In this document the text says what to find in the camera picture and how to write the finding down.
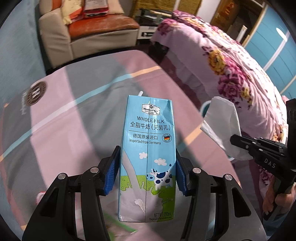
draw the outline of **table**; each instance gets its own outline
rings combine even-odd
[[[143,96],[172,100],[181,156],[210,175],[229,173],[238,181],[225,153],[201,132],[202,117],[196,107],[143,52],[133,50],[90,58],[38,82],[46,85],[39,101],[31,106],[25,104],[29,87],[6,104],[0,121],[0,187],[6,193],[6,197],[0,196],[0,205],[9,200],[10,207],[1,215],[18,236],[25,229],[36,200],[59,173],[81,174],[120,145],[127,96],[140,91]],[[118,178],[101,203],[103,211],[116,218]],[[173,220],[125,223],[137,232],[122,240],[177,240],[189,203],[190,198],[177,191]],[[79,207],[76,209],[79,226]]]

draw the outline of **beige sofa base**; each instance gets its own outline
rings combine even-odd
[[[87,36],[70,43],[74,59],[90,54],[132,47],[136,45],[137,29],[128,29],[104,34]]]

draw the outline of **silver bolt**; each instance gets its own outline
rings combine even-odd
[[[60,179],[60,180],[63,180],[65,177],[66,177],[66,174],[61,173],[61,174],[58,175],[57,178]]]
[[[232,176],[230,174],[226,174],[225,175],[225,179],[227,179],[228,181],[232,180]]]
[[[97,173],[99,169],[97,167],[92,167],[91,168],[91,173]]]
[[[199,173],[201,173],[202,171],[201,171],[200,168],[195,167],[195,168],[193,168],[193,172],[199,174]]]

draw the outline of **pink blanket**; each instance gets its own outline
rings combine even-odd
[[[286,106],[259,64],[217,27],[180,11],[175,11],[172,18],[165,19],[152,37],[153,42],[169,48],[167,57],[176,73],[164,68],[168,74],[172,77],[178,71],[190,72],[193,76],[181,81],[201,98],[201,104],[214,96],[228,99],[236,106],[243,132],[285,143]],[[270,176],[260,170],[264,186],[269,184]]]

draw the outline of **milk carton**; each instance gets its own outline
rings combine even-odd
[[[128,97],[120,162],[119,220],[173,219],[176,143],[171,100]]]

